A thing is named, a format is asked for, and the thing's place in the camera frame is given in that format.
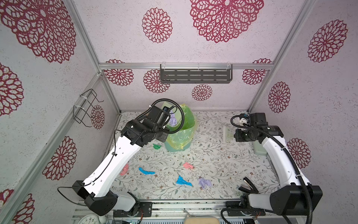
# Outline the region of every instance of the clock face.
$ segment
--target clock face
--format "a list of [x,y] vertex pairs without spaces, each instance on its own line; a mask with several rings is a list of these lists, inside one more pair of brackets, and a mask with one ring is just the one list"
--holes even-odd
[[99,221],[95,215],[86,215],[80,220],[79,224],[99,224]]

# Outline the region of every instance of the white robotic arm segment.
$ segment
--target white robotic arm segment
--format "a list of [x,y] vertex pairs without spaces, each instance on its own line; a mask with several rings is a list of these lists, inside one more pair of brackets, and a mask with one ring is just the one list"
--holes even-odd
[[[95,197],[104,197],[108,193],[118,173],[123,169],[129,159],[141,148],[139,145],[131,145],[130,143],[130,139],[125,136],[118,138],[115,152],[116,155],[113,156],[115,151],[115,147],[113,147],[97,169],[83,181],[85,185],[92,183],[84,187],[88,192],[94,193]],[[96,177],[98,177],[102,171],[104,171],[103,174],[94,182]]]
[[[286,148],[286,141],[281,136],[275,136],[275,138],[281,142]],[[280,187],[284,187],[287,185],[291,185],[294,183],[295,185],[301,185],[300,181],[296,178],[295,170],[285,154],[285,152],[281,149],[281,147],[274,142],[271,138],[266,137],[262,141],[262,146],[266,149],[272,163],[272,169],[276,172],[278,181],[280,183]],[[303,175],[300,170],[300,174],[303,178],[303,181],[307,185],[309,180]]]

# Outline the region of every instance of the red floral pattern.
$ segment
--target red floral pattern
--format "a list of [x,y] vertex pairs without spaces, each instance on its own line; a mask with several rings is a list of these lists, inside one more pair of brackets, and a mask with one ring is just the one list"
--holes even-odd
[[100,105],[93,107],[91,111],[91,122],[96,129],[101,129],[105,123],[105,113]]
[[13,189],[6,189],[5,191],[0,192],[0,209],[4,206],[5,202],[13,192]]
[[293,138],[287,142],[287,148],[300,169],[308,166],[311,161],[311,151],[304,141]]
[[142,27],[145,35],[154,43],[166,41],[173,29],[168,14],[158,8],[151,8],[144,14]]
[[278,82],[270,90],[268,105],[273,112],[282,112],[289,105],[290,96],[289,86],[284,82]]
[[[120,60],[111,59],[106,63],[124,63]],[[129,85],[133,81],[133,71],[131,69],[111,69],[103,70],[109,81],[119,86]]]
[[[254,61],[253,63],[271,63],[272,61],[267,58],[260,58],[259,60]],[[242,80],[250,85],[258,84],[262,81],[265,76],[266,69],[245,69],[242,74]]]
[[158,69],[149,70],[143,77],[145,87],[152,92],[160,93],[169,89],[170,84],[163,84],[160,81],[160,71]]
[[55,154],[51,157],[51,161],[42,171],[42,174],[45,175],[46,179],[51,180],[64,178],[76,162],[76,151],[76,144],[69,136],[66,136]]
[[212,93],[213,90],[209,85],[200,84],[194,87],[192,91],[192,97],[198,101],[203,101],[209,99]]
[[61,0],[0,0],[0,15],[36,56],[62,63],[74,54],[76,32]]
[[206,40],[228,42],[257,19],[263,0],[190,0],[193,26]]
[[13,224],[28,224],[32,220],[32,215],[35,211],[34,207],[35,200],[32,199],[32,194],[28,194],[26,201],[24,201],[20,207],[20,210],[16,213],[13,218]]
[[24,98],[18,76],[0,63],[0,116],[17,110]]
[[333,57],[343,46],[347,38],[347,24],[342,20],[334,20],[323,25],[313,35],[308,46],[308,57],[311,61],[322,62]]

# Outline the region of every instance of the beige cushion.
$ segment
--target beige cushion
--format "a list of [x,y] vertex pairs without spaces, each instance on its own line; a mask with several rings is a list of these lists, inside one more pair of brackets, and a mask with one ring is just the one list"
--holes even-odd
[[187,218],[184,224],[220,224],[219,220],[214,217],[210,218]]

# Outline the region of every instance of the trash can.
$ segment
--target trash can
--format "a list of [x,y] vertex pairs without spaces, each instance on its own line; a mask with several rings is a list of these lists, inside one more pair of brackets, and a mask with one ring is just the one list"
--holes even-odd
[[[164,143],[165,148],[170,152],[184,151],[190,147],[190,143],[194,138],[195,131],[198,128],[198,122],[196,117],[190,108],[183,104],[180,105],[184,112],[184,125],[180,131],[174,134],[169,134],[166,142]],[[167,125],[170,131],[176,130],[180,125],[180,122],[174,127]]]

